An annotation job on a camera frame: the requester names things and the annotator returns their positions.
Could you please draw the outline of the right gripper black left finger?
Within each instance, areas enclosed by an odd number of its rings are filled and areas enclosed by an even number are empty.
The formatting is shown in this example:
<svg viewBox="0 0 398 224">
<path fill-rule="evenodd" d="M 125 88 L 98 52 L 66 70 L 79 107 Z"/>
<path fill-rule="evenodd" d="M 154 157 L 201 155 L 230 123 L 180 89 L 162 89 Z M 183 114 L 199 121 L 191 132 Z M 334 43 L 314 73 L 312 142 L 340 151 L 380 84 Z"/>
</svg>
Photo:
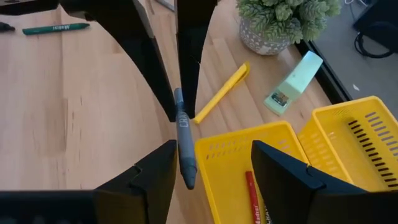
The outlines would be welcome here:
<svg viewBox="0 0 398 224">
<path fill-rule="evenodd" d="M 166 224 L 177 168 L 169 140 L 94 190 L 98 224 Z"/>
</svg>

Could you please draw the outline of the yellow pen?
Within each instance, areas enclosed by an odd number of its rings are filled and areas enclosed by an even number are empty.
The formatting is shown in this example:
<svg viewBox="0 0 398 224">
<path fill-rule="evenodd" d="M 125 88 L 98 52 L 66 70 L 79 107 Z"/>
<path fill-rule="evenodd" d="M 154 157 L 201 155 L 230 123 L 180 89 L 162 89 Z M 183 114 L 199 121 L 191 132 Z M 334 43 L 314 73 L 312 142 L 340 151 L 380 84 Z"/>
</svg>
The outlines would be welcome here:
<svg viewBox="0 0 398 224">
<path fill-rule="evenodd" d="M 201 123 L 210 111 L 221 101 L 221 99 L 236 85 L 242 82 L 249 74 L 251 66 L 249 62 L 243 63 L 236 72 L 234 72 L 230 78 L 224 83 L 219 91 L 213 96 L 213 98 L 202 108 L 202 110 L 194 117 L 193 122 L 195 124 Z"/>
</svg>

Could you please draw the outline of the green crayon Madter print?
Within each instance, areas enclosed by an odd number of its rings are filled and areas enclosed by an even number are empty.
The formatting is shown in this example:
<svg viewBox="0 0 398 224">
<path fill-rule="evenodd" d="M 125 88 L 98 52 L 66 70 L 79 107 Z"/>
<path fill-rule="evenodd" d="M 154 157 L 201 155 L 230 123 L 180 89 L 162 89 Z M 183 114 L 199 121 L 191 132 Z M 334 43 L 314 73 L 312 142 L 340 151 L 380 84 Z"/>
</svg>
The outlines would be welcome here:
<svg viewBox="0 0 398 224">
<path fill-rule="evenodd" d="M 54 32 L 86 29 L 89 26 L 90 25 L 88 23 L 74 23 L 74 24 L 62 24 L 56 26 L 33 27 L 33 28 L 23 29 L 22 33 L 25 35 L 48 34 Z"/>
</svg>

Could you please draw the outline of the green plant in white pot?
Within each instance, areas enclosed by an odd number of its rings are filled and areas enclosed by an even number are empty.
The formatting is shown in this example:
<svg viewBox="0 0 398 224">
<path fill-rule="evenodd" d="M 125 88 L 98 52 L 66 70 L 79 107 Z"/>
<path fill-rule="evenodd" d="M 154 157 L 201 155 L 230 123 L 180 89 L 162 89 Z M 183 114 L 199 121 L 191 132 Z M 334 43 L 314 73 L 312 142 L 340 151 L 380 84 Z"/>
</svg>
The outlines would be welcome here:
<svg viewBox="0 0 398 224">
<path fill-rule="evenodd" d="M 259 55 L 277 55 L 288 46 L 312 41 L 337 16 L 340 0 L 237 0 L 239 35 Z"/>
</svg>

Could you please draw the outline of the black floor box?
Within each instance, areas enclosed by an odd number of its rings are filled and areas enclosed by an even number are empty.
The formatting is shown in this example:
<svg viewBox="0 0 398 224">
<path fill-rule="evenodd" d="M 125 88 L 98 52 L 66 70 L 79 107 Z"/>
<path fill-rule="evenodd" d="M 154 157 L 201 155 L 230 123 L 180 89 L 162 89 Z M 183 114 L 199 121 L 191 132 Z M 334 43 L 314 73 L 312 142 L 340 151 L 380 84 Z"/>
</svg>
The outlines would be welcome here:
<svg viewBox="0 0 398 224">
<path fill-rule="evenodd" d="M 363 11 L 353 27 L 390 52 L 398 53 L 398 0 L 377 0 Z"/>
</svg>

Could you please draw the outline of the grey crayon with dark print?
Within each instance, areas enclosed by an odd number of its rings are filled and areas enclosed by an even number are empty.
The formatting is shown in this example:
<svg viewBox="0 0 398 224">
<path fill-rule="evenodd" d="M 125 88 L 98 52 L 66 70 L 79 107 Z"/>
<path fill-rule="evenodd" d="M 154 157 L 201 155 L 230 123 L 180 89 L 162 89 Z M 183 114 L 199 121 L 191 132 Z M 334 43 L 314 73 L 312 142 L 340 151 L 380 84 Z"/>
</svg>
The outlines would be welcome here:
<svg viewBox="0 0 398 224">
<path fill-rule="evenodd" d="M 197 162 L 195 148 L 190 129 L 190 118 L 185 112 L 185 104 L 181 88 L 174 90 L 176 107 L 177 142 L 180 163 L 180 173 L 188 190 L 195 188 Z"/>
</svg>

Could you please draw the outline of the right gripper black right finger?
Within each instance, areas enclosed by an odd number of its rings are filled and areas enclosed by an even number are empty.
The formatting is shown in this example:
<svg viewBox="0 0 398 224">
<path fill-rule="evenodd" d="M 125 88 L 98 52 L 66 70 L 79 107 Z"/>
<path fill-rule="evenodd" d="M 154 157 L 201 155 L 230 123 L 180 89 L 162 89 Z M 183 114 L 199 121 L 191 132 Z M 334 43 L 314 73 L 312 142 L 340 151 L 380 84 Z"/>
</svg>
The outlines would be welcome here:
<svg viewBox="0 0 398 224">
<path fill-rule="evenodd" d="M 316 194 L 365 193 L 260 140 L 252 142 L 251 162 L 273 224 L 307 224 Z"/>
</svg>

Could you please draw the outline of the mint green stapler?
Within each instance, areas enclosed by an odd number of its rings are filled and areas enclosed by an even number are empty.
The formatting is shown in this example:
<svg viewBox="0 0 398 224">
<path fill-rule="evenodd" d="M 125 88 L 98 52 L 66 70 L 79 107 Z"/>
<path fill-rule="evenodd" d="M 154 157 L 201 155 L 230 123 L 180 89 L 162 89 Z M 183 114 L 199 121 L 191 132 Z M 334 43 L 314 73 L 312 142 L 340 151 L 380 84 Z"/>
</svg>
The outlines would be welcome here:
<svg viewBox="0 0 398 224">
<path fill-rule="evenodd" d="M 297 100 L 318 72 L 323 59 L 312 51 L 308 51 L 297 66 L 264 100 L 264 105 L 277 115 Z"/>
</svg>

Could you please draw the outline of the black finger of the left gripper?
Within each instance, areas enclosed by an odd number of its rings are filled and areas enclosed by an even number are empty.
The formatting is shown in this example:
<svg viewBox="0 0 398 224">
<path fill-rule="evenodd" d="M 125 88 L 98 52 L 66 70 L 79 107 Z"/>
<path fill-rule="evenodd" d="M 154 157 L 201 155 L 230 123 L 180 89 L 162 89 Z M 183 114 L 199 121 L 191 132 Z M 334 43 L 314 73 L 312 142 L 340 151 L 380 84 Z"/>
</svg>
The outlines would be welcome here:
<svg viewBox="0 0 398 224">
<path fill-rule="evenodd" d="M 180 83 L 189 118 L 195 117 L 201 56 L 218 0 L 175 0 Z"/>
<path fill-rule="evenodd" d="M 176 119 L 174 96 L 146 10 L 138 0 L 60 0 L 70 16 L 96 21 L 135 63 L 169 121 Z"/>
</svg>

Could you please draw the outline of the yellow plastic slotted bin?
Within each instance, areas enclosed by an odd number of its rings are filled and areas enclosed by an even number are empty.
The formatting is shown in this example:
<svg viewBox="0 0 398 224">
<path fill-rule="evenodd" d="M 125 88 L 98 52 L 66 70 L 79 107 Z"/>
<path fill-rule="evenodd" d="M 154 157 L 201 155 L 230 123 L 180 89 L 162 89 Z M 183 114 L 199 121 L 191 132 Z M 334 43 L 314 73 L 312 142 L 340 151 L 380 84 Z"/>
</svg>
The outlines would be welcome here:
<svg viewBox="0 0 398 224">
<path fill-rule="evenodd" d="M 398 120 L 378 97 L 313 110 L 298 139 L 318 170 L 370 192 L 398 191 Z"/>
<path fill-rule="evenodd" d="M 246 172 L 253 171 L 253 140 L 308 163 L 293 128 L 286 121 L 198 140 L 195 154 L 215 224 L 255 224 L 246 180 Z"/>
</svg>

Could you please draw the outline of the red crayon Madter print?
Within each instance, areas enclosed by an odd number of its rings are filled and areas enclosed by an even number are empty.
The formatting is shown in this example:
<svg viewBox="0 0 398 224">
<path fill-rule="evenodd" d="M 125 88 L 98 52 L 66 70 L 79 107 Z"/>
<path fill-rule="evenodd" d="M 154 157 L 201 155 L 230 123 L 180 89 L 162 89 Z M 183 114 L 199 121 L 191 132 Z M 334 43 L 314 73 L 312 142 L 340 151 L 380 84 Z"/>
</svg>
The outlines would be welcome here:
<svg viewBox="0 0 398 224">
<path fill-rule="evenodd" d="M 245 176 L 249 190 L 249 199 L 251 203 L 253 224 L 261 224 L 261 214 L 259 211 L 259 204 L 258 204 L 257 193 L 254 183 L 254 177 L 251 171 L 246 171 Z"/>
</svg>

